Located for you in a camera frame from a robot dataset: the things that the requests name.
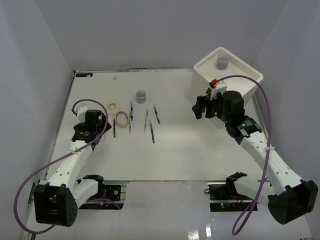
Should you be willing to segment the dark green pen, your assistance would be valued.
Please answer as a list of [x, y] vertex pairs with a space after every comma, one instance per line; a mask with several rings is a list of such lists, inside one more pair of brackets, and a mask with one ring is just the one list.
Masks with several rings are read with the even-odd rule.
[[156, 116], [157, 123], [160, 125], [160, 124], [161, 124], [161, 121], [160, 121], [160, 118], [159, 118], [159, 114], [158, 114], [156, 105], [153, 103], [153, 104], [152, 104], [152, 107], [153, 107], [153, 110], [154, 110], [154, 113], [155, 113], [155, 116]]

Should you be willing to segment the beige masking tape roll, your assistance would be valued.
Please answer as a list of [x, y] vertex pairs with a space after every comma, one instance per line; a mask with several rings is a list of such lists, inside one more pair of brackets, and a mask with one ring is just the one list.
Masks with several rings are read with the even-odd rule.
[[115, 123], [121, 128], [127, 128], [130, 124], [129, 115], [125, 111], [119, 111], [115, 114]]

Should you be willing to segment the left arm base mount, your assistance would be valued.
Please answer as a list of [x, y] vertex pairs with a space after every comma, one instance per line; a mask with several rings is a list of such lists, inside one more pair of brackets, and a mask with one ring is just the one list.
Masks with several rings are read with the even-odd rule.
[[91, 174], [83, 177], [83, 180], [95, 180], [98, 182], [98, 192], [91, 196], [80, 209], [82, 210], [121, 210], [127, 192], [128, 181], [104, 180], [100, 175]]

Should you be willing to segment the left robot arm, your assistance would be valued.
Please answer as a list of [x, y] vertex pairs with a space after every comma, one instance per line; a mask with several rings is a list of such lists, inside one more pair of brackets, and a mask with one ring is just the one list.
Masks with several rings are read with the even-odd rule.
[[104, 178], [97, 174], [79, 174], [93, 153], [101, 135], [111, 128], [101, 110], [87, 110], [84, 121], [74, 126], [69, 148], [70, 156], [61, 161], [56, 172], [40, 183], [33, 192], [37, 223], [70, 227], [76, 220], [78, 209], [91, 197], [105, 196]]

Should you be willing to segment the purple pen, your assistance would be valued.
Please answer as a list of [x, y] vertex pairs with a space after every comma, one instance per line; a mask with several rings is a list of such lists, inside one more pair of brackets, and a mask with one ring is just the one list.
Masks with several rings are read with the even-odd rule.
[[153, 123], [151, 119], [149, 120], [149, 127], [150, 127], [152, 143], [155, 144], [154, 128], [153, 128]]

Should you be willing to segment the white tape roll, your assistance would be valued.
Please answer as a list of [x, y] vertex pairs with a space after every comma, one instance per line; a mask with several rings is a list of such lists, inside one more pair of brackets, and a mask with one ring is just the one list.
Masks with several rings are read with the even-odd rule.
[[105, 103], [109, 115], [115, 115], [122, 111], [122, 103], [117, 99], [110, 99]]

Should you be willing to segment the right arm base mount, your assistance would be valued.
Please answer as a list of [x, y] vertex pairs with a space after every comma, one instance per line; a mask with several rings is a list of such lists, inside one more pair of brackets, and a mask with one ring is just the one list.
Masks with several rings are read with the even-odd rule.
[[208, 183], [204, 193], [209, 195], [209, 207], [211, 213], [242, 212], [253, 201], [245, 195], [239, 194], [234, 182], [246, 177], [243, 172], [236, 172], [226, 178], [225, 182]]

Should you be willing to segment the blue capped pen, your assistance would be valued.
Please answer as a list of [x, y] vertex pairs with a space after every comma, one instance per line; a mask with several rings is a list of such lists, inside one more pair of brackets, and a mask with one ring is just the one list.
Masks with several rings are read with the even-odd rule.
[[130, 100], [130, 112], [129, 112], [129, 116], [130, 116], [130, 121], [134, 120], [134, 115], [133, 115], [133, 100]]

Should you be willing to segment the light green pen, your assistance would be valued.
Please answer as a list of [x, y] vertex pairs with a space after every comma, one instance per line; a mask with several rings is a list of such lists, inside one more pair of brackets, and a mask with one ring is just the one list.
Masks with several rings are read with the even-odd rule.
[[146, 113], [145, 113], [145, 119], [144, 119], [144, 129], [143, 129], [143, 134], [145, 134], [145, 133], [146, 133], [146, 130], [147, 130], [148, 114], [149, 114], [149, 111], [148, 111], [148, 110], [146, 110]]

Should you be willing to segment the paper clip jar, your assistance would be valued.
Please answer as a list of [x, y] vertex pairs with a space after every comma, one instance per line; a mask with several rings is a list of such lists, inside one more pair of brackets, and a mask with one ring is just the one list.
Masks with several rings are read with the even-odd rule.
[[230, 62], [230, 56], [226, 53], [220, 53], [216, 58], [216, 68], [224, 71], [228, 68]]
[[138, 103], [143, 104], [147, 100], [147, 93], [144, 90], [138, 90], [135, 94], [135, 99]]

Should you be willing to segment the black pen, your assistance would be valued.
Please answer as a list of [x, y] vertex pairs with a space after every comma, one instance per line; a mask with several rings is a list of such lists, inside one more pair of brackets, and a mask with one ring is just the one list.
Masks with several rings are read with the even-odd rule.
[[113, 119], [113, 138], [116, 138], [116, 119]]

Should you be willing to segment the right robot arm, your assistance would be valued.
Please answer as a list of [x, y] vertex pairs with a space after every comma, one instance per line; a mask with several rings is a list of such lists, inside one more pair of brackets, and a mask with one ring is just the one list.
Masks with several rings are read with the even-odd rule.
[[257, 202], [265, 205], [272, 217], [282, 225], [313, 211], [318, 186], [312, 180], [303, 180], [274, 148], [268, 146], [262, 128], [245, 114], [244, 100], [239, 92], [230, 90], [218, 93], [215, 98], [200, 95], [192, 111], [196, 119], [221, 120], [227, 133], [249, 153], [271, 184], [265, 186], [249, 178], [246, 173], [236, 172], [226, 178], [225, 185], [217, 188], [214, 195], [233, 200], [242, 195], [257, 198]]

